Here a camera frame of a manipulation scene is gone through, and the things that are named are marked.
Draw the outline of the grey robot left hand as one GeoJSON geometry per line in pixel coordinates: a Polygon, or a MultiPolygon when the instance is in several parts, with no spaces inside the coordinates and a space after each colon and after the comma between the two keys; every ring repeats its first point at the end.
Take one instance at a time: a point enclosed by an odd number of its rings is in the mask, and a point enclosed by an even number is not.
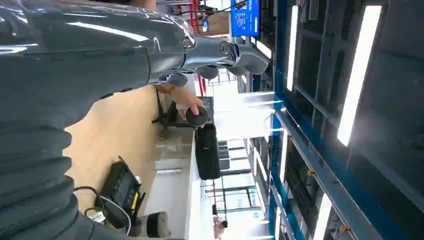
{"type": "Polygon", "coordinates": [[[248,45],[203,37],[182,18],[78,0],[0,3],[0,127],[64,129],[115,93],[226,68],[263,73],[248,45]]]}

